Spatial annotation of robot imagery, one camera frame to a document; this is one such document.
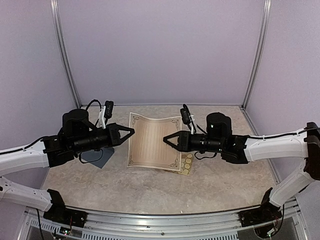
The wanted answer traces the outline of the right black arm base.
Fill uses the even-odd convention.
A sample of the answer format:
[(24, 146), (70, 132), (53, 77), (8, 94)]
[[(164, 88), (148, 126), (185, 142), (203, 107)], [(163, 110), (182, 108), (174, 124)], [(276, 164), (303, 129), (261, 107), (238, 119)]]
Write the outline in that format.
[(273, 188), (271, 187), (265, 192), (259, 207), (250, 210), (242, 210), (238, 213), (242, 227), (259, 225), (282, 218), (283, 214), (280, 211), (280, 207), (275, 206), (270, 202), (272, 189)]

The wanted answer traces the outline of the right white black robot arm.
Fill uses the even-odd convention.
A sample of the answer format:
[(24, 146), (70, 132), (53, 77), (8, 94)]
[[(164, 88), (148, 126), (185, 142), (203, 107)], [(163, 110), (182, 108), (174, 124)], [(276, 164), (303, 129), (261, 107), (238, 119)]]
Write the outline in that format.
[(163, 142), (179, 152), (217, 153), (231, 164), (302, 158), (304, 161), (294, 172), (265, 193), (262, 206), (255, 212), (260, 222), (268, 221), (288, 199), (320, 179), (320, 129), (314, 122), (277, 135), (234, 135), (231, 118), (214, 112), (206, 117), (206, 132), (180, 130), (165, 136)]

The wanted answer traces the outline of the beige lined letter paper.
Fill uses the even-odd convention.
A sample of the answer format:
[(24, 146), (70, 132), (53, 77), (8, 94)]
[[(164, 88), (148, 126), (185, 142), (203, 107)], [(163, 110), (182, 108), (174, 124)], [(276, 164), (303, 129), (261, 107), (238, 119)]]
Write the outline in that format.
[(181, 130), (180, 116), (155, 119), (131, 112), (129, 127), (135, 133), (128, 140), (128, 168), (181, 170), (182, 153), (163, 141), (164, 137)]

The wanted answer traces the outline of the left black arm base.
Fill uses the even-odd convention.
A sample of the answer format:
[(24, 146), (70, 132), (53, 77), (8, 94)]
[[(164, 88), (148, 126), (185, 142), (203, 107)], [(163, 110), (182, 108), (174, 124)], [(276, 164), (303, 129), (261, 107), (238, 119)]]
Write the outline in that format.
[(71, 227), (84, 228), (88, 216), (87, 212), (66, 207), (58, 191), (48, 189), (47, 192), (51, 197), (51, 207), (44, 211), (43, 217), (45, 219)]

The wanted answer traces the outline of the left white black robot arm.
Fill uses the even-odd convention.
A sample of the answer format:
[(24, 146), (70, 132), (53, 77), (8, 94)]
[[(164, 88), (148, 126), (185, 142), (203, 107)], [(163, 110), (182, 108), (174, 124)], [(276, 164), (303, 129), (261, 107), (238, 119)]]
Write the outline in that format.
[(12, 182), (5, 175), (36, 168), (53, 168), (78, 158), (91, 150), (117, 147), (135, 133), (134, 129), (116, 123), (97, 127), (85, 109), (73, 109), (62, 116), (57, 135), (43, 136), (18, 148), (0, 154), (0, 199), (50, 213), (63, 223), (70, 211), (56, 190), (40, 190)]

